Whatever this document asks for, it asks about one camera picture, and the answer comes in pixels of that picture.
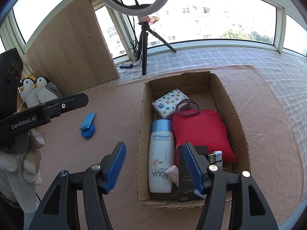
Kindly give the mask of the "left gloved hand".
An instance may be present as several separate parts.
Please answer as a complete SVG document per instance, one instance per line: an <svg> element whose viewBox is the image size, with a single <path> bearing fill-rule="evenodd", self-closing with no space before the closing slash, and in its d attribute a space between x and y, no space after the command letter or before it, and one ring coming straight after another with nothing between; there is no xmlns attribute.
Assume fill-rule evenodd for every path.
<svg viewBox="0 0 307 230"><path fill-rule="evenodd" d="M1 193L9 201L17 202L24 213L36 210L36 187L42 184L40 148L45 144L45 133L32 129L15 138L15 147L25 153L1 151Z"/></svg>

